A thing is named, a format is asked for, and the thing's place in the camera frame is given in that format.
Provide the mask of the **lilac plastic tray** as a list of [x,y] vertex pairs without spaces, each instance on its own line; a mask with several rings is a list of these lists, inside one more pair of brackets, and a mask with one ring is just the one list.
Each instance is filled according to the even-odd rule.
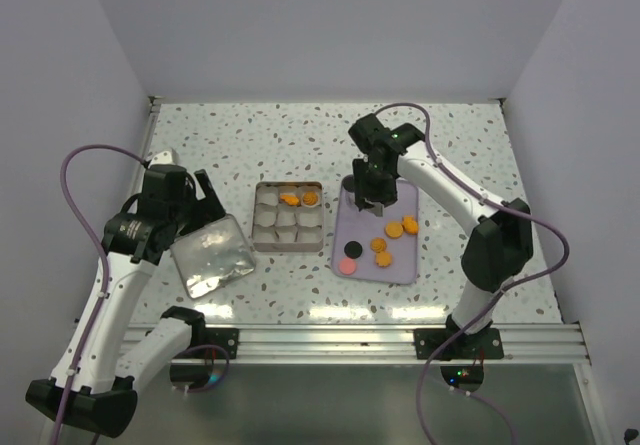
[[[418,275],[418,237],[404,233],[398,239],[389,238],[384,231],[390,221],[402,221],[404,216],[410,215],[415,219],[419,215],[419,193],[417,188],[405,180],[397,182],[398,200],[384,209],[382,217],[376,217],[368,212],[361,212],[355,206],[354,194],[340,186],[338,208],[336,212],[333,249],[331,254],[331,268],[333,273],[341,278],[360,279],[395,285],[409,285]],[[370,248],[370,242],[375,237],[386,240],[387,249],[393,256],[393,263],[386,268],[375,264],[375,254]],[[350,276],[342,275],[338,271],[339,262],[345,258],[344,246],[349,241],[358,241],[363,247],[363,253],[355,259],[357,270]]]

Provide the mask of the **black round cookie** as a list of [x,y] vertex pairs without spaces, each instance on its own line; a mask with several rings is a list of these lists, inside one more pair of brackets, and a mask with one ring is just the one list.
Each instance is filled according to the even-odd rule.
[[346,257],[355,260],[358,259],[363,253],[363,247],[358,241],[349,241],[344,246],[344,254]]

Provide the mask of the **orange swirl cookie top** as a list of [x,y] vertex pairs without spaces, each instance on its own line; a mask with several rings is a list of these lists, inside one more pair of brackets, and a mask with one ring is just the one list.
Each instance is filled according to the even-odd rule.
[[320,195],[316,191],[306,191],[301,196],[301,203],[307,208],[315,207],[320,203]]

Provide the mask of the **orange flower cookie top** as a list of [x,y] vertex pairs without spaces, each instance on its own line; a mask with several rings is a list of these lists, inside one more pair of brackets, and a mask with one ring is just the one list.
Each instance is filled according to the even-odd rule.
[[298,207],[300,205],[300,199],[294,194],[281,194],[279,199],[282,203],[291,207]]

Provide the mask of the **pink round cookie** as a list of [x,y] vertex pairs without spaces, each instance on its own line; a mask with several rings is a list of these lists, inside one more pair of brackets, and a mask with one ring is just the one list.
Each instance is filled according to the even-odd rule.
[[350,276],[357,270],[357,262],[349,257],[343,258],[338,264],[338,271],[342,275]]

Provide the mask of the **metal tongs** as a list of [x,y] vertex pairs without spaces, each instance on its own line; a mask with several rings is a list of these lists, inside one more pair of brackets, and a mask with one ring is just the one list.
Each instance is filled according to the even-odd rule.
[[376,217],[382,217],[384,213],[384,205],[379,202],[369,202],[366,199],[357,199],[356,206],[361,212],[368,212]]

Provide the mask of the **black sandwich cookie top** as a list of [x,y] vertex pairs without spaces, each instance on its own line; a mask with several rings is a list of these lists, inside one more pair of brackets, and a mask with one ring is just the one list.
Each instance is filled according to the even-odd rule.
[[350,193],[353,193],[355,190],[355,182],[353,176],[347,176],[343,180],[343,187]]

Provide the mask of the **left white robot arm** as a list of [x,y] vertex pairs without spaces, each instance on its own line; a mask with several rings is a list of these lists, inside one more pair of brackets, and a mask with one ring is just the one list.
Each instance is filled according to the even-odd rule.
[[56,429],[67,425],[116,438],[130,424],[143,388],[176,356],[227,350],[208,337],[203,313],[172,306],[126,355],[120,347],[138,298],[162,255],[190,232],[222,217],[207,173],[178,165],[150,165],[135,212],[122,210],[98,241],[99,267],[72,339],[51,374],[33,380],[25,400]]

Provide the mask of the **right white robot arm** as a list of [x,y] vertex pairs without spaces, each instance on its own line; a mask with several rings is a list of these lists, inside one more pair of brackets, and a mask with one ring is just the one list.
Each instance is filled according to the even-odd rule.
[[398,201],[397,182],[403,179],[435,200],[468,237],[461,258],[466,282],[447,317],[445,344],[454,356],[470,356],[492,322],[491,300],[533,256],[529,206],[521,199],[506,202],[462,175],[412,124],[389,129],[369,114],[348,134],[363,154],[352,161],[358,210],[380,216]]

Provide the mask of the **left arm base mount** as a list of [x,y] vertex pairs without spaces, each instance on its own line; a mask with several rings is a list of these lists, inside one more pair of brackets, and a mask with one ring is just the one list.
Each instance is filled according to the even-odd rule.
[[185,394],[209,392],[221,385],[237,358],[239,331],[207,329],[202,344],[191,345],[170,362],[171,384]]

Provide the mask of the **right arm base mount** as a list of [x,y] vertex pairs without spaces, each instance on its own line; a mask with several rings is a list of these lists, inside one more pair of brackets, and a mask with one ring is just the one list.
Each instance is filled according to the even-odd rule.
[[[413,331],[416,358],[426,360],[442,343],[454,334],[453,329],[418,328]],[[502,338],[497,328],[486,326],[476,334],[462,334],[448,345],[436,359],[442,366],[440,373],[448,386],[475,392],[483,384],[485,363],[505,357]]]

